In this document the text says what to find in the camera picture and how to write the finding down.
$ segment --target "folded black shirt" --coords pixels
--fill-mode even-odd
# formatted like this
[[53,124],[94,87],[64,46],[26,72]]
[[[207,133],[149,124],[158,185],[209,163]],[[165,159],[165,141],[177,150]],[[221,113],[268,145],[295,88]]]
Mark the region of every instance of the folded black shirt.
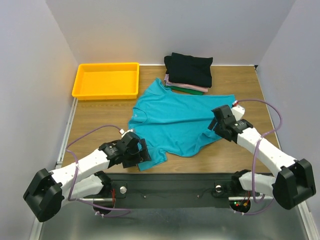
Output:
[[166,73],[169,80],[177,84],[190,84],[204,88],[211,88],[212,77],[210,66],[213,58],[194,57],[173,52],[164,57]]

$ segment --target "wooden surface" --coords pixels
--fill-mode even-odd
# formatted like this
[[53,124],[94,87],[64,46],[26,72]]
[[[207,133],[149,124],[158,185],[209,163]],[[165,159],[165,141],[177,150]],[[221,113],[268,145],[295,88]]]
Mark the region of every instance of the wooden surface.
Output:
[[[141,66],[139,76],[139,96],[155,80],[163,80],[166,68],[164,66]],[[212,88],[207,94],[229,95],[235,94],[236,99],[263,99],[263,94],[253,66],[212,66]],[[105,101],[79,101],[68,142],[85,133],[105,124],[115,124],[126,130],[128,121],[132,116],[132,108],[136,104],[132,100],[105,100]],[[264,104],[258,102],[245,102],[244,118],[251,122],[260,133],[272,129],[271,120]],[[104,142],[119,139],[120,135],[115,128],[102,128],[91,135],[81,139],[70,147],[79,159],[90,154]],[[267,139],[278,146],[275,135]],[[180,157],[167,153],[167,162],[144,171],[144,173],[234,173],[243,169],[251,169],[253,155],[246,149],[227,140],[219,140],[204,147],[193,157]],[[74,162],[69,153],[65,153],[63,166]],[[260,162],[257,162],[258,172],[269,172]],[[116,165],[106,172],[139,173],[137,167],[123,169]]]

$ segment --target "blue shirt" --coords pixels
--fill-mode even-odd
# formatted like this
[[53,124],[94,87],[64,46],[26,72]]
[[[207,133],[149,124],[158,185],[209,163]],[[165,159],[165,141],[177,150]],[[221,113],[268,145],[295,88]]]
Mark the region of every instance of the blue shirt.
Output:
[[145,139],[151,161],[139,163],[141,171],[167,160],[166,152],[182,157],[197,154],[205,145],[220,139],[208,126],[211,111],[235,101],[234,95],[188,95],[172,92],[155,81],[133,107],[129,129]]

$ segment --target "white wall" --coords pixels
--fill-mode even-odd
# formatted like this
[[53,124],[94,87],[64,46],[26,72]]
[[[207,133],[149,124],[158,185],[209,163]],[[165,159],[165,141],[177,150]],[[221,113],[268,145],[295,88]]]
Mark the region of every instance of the white wall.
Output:
[[[257,68],[267,101],[283,115],[282,149],[313,165],[320,189],[320,1],[297,0]],[[272,119],[278,122],[276,114]],[[320,194],[308,205],[320,226]]]
[[257,65],[295,0],[46,0],[79,63]]
[[0,239],[26,240],[23,194],[57,160],[77,63],[44,0],[2,1],[0,35]]

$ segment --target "yellow tray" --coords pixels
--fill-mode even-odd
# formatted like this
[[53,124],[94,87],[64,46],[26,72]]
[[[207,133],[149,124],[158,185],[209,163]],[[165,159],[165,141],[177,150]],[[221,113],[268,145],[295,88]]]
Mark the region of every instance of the yellow tray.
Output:
[[78,100],[136,99],[139,63],[80,64],[72,96]]

